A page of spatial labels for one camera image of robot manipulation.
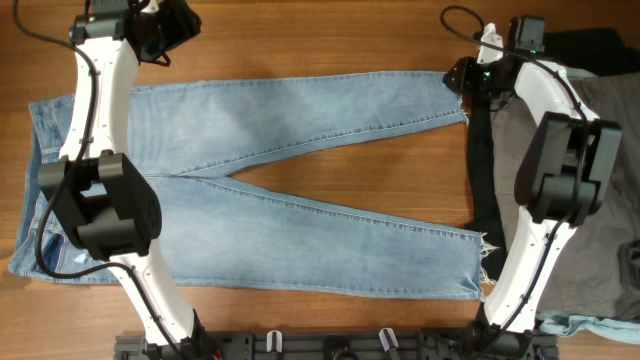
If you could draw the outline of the light blue jeans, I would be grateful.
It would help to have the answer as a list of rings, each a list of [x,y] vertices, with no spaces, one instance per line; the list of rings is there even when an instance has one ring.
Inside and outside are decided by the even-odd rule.
[[[466,121],[429,71],[140,86],[129,155],[181,286],[476,300]]]

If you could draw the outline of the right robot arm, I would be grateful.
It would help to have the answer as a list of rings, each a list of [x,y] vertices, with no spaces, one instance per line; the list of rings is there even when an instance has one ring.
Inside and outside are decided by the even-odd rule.
[[[444,76],[453,92],[477,98],[510,92],[536,131],[516,174],[518,223],[502,273],[467,328],[468,359],[534,355],[536,310],[565,245],[604,200],[622,129],[582,103],[564,66],[542,59],[544,21],[515,17],[507,37],[481,22],[469,36],[475,57]]]

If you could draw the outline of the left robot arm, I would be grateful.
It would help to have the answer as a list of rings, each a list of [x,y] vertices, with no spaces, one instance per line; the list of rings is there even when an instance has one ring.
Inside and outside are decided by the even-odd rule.
[[[88,1],[70,29],[78,62],[72,123],[59,159],[39,169],[44,215],[71,244],[109,270],[144,327],[147,359],[212,359],[195,310],[176,287],[160,248],[159,199],[127,156],[130,95],[143,63],[167,67],[168,51],[199,34],[184,0]]]

